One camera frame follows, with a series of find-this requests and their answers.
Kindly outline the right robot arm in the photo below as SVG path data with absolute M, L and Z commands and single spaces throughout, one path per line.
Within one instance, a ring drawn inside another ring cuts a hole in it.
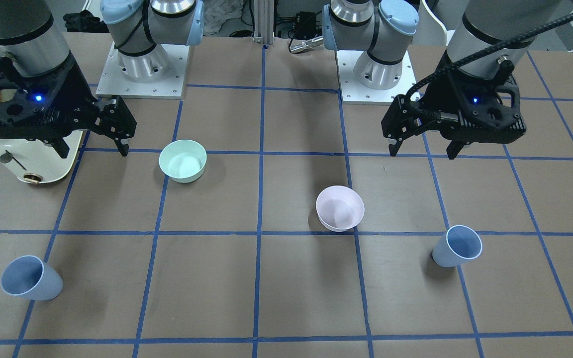
M 201 0 L 103 0 L 100 9 L 119 68 L 134 82 L 168 70 L 164 45 L 201 43 Z M 66 137 L 92 131 L 125 157 L 136 126 L 120 96 L 93 96 L 45 1 L 0 0 L 0 140 L 40 141 L 66 158 Z

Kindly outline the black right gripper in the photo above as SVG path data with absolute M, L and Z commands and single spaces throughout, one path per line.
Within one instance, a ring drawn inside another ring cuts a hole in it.
M 114 140 L 122 157 L 136 120 L 125 101 L 113 96 L 100 102 L 93 95 L 72 54 L 56 68 L 24 77 L 8 56 L 0 57 L 0 138 L 50 141 L 62 159 L 68 158 L 66 136 L 74 130 L 92 131 Z

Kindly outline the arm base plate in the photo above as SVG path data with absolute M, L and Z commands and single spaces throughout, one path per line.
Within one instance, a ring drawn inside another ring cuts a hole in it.
M 153 51 L 129 57 L 110 47 L 95 94 L 132 99 L 184 99 L 193 47 L 157 45 Z
M 380 64 L 365 51 L 336 52 L 342 100 L 347 104 L 389 105 L 416 84 L 409 52 L 394 65 Z

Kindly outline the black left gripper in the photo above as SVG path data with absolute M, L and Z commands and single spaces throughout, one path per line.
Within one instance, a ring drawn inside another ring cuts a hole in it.
M 448 159 L 454 160 L 466 143 L 512 143 L 526 132 L 520 108 L 519 87 L 512 75 L 514 63 L 507 55 L 491 55 L 498 73 L 478 79 L 454 69 L 432 80 L 424 96 L 412 100 L 396 96 L 382 118 L 391 157 L 404 140 L 425 131 L 439 131 L 450 143 Z

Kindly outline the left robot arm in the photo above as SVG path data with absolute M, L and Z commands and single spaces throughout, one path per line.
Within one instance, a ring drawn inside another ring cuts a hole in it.
M 541 33 L 573 20 L 553 20 L 557 0 L 471 0 L 436 70 L 393 97 L 382 135 L 396 156 L 404 140 L 438 131 L 454 159 L 473 143 L 509 144 L 527 131 L 512 74 Z M 360 52 L 357 81 L 374 90 L 398 84 L 404 55 L 421 18 L 404 0 L 332 0 L 321 11 L 324 46 Z

